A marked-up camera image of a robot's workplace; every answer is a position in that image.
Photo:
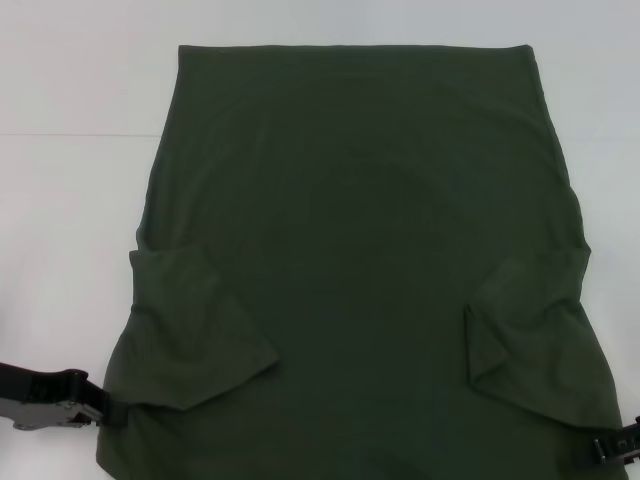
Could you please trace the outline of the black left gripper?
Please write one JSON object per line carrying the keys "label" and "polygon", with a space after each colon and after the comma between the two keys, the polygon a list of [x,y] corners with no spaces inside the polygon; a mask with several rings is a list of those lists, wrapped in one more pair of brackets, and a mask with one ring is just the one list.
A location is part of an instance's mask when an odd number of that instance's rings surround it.
{"label": "black left gripper", "polygon": [[1,417],[21,431],[81,428],[90,423],[124,428],[128,405],[87,381],[81,370],[39,372],[1,364]]}

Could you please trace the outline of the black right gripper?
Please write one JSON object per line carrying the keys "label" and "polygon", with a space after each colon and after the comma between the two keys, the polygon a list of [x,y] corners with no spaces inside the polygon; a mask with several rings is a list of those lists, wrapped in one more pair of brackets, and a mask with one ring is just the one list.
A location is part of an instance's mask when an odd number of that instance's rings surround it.
{"label": "black right gripper", "polygon": [[596,437],[592,440],[595,458],[638,458],[639,457],[640,418],[635,423],[625,426],[612,435],[612,451],[608,438]]}

